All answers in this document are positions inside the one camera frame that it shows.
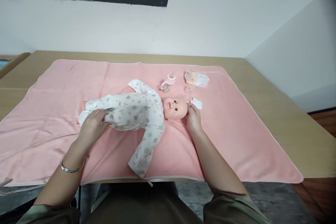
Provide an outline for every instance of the wooden floor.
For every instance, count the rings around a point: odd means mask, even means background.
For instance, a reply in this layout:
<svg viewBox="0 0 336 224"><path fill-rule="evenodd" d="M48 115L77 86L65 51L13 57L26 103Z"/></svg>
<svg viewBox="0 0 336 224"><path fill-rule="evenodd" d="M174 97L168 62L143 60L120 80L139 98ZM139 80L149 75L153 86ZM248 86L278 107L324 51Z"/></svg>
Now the wooden floor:
<svg viewBox="0 0 336 224"><path fill-rule="evenodd" d="M336 109L310 116L336 137ZM305 178L293 187L319 223L335 223L336 178Z"/></svg>

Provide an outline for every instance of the doll face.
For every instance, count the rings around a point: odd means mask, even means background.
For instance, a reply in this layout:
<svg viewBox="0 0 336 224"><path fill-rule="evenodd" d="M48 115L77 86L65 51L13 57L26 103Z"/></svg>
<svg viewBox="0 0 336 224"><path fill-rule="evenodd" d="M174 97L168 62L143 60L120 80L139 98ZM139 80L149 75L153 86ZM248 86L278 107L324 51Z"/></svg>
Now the doll face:
<svg viewBox="0 0 336 224"><path fill-rule="evenodd" d="M179 120L188 112L187 103L176 97L165 97L162 99L164 117L169 121Z"/></svg>

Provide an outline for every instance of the white onesie with print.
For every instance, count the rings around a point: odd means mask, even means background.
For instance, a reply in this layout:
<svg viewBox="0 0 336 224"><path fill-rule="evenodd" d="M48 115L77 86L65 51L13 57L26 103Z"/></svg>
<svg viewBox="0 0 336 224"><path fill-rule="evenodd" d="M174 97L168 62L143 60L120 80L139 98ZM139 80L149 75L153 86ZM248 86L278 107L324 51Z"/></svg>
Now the white onesie with print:
<svg viewBox="0 0 336 224"><path fill-rule="evenodd" d="M101 99L86 102L85 111L78 119L82 126L85 118L96 109L108 112L105 121L119 131L144 128L145 134L137 147L129 166L143 178L149 168L155 146L165 128L162 100L158 93L138 79L128 84L136 93L109 94Z"/></svg>

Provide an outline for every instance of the clear plastic bag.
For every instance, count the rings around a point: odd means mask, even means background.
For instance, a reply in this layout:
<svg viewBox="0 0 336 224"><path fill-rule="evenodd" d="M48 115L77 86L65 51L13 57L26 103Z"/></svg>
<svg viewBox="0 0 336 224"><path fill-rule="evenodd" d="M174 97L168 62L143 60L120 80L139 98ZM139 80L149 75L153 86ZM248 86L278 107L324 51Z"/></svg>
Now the clear plastic bag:
<svg viewBox="0 0 336 224"><path fill-rule="evenodd" d="M192 70L188 70L185 73L184 77L186 79L185 81L188 84L197 86L200 88L205 88L210 81L209 77L206 76L205 74L197 72L197 71L192 71Z"/></svg>

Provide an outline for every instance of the onesie sleeve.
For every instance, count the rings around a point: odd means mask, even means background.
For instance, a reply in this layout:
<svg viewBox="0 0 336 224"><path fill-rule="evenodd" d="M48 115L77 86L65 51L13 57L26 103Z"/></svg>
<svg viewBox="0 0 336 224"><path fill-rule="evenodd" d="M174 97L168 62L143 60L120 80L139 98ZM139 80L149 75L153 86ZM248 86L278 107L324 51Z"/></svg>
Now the onesie sleeve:
<svg viewBox="0 0 336 224"><path fill-rule="evenodd" d="M138 80L138 79L131 80L128 85L131 88L133 88L135 92L137 93L147 94L151 92L156 92L150 86L148 86L147 84L143 83L141 80Z"/></svg>
<svg viewBox="0 0 336 224"><path fill-rule="evenodd" d="M165 125L147 125L142 141L138 145L128 165L131 169L143 178L152 160L155 146L161 139Z"/></svg>

